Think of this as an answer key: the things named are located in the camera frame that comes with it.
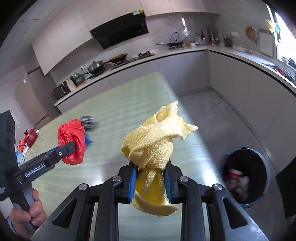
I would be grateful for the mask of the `person's left hand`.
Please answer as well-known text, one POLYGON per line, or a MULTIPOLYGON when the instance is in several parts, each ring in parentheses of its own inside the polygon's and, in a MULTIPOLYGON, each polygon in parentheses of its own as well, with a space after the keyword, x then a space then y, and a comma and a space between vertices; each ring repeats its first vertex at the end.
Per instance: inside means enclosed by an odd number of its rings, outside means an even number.
POLYGON ((28 212, 16 208, 12 208, 10 212, 11 223, 17 234, 23 238, 30 238, 32 236, 28 233, 24 223, 29 222, 32 226, 39 227, 48 217, 39 199, 39 192, 34 188, 32 189, 32 197, 34 199, 34 204, 30 207, 28 212))

